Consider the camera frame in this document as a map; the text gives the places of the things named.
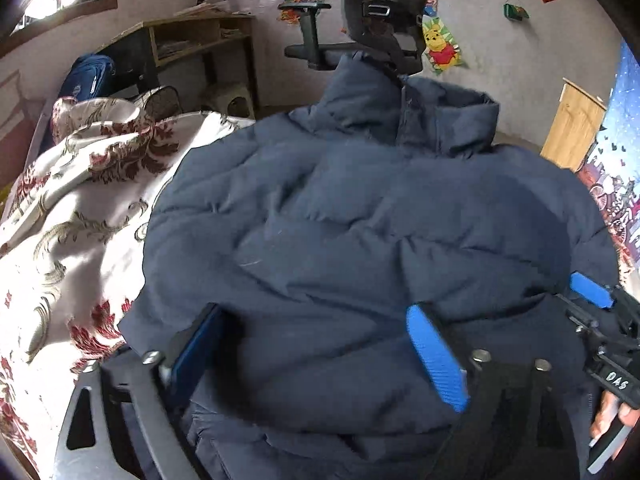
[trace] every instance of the winnie the pooh sticker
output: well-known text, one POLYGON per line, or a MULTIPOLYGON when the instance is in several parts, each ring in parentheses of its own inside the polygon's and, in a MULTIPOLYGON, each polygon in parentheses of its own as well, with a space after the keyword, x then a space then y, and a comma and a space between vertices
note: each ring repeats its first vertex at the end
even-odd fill
POLYGON ((427 44, 425 54, 434 72, 463 64, 460 47, 440 18, 422 19, 422 34, 427 44))

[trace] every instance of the blue backpack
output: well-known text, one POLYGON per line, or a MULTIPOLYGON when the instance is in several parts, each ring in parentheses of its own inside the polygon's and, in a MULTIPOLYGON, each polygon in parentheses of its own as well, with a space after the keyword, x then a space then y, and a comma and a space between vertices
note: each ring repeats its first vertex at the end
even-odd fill
MULTIPOLYGON (((60 87, 58 97, 75 97, 78 102, 94 97, 106 97, 111 93, 115 74, 113 59, 99 54, 87 54, 76 59, 69 74, 60 87)), ((47 127, 39 154, 54 145, 51 125, 47 127)))

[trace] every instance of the jacket collar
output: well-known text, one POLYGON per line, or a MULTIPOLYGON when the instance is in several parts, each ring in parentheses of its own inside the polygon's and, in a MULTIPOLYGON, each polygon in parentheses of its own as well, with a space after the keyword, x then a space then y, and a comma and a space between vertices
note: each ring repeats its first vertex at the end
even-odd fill
POLYGON ((317 109, 345 134, 464 158, 491 145, 500 107, 487 94, 421 76, 393 81, 357 53, 342 58, 317 109))

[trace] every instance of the poster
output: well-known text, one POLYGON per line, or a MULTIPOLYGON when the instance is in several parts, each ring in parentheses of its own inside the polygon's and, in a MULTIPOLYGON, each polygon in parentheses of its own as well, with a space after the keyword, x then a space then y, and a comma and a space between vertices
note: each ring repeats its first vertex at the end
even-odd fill
POLYGON ((578 177, 598 204, 621 275, 640 262, 640 66, 626 44, 609 108, 578 177))
POLYGON ((438 0, 427 0, 424 4, 425 15, 433 18, 438 15, 438 0))

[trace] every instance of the window frame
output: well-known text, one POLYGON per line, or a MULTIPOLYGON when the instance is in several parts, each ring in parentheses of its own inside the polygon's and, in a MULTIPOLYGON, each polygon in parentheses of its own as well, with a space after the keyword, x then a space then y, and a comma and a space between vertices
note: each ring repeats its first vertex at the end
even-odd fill
POLYGON ((16 30, 12 35, 0 41, 0 59, 12 50, 15 50, 19 46, 31 41, 33 38, 37 38, 39 35, 44 34, 59 25, 68 23, 80 16, 89 16, 91 14, 97 14, 98 12, 117 8, 118 0, 92 0, 90 2, 81 2, 69 7, 64 7, 46 18, 30 23, 21 30, 16 30))

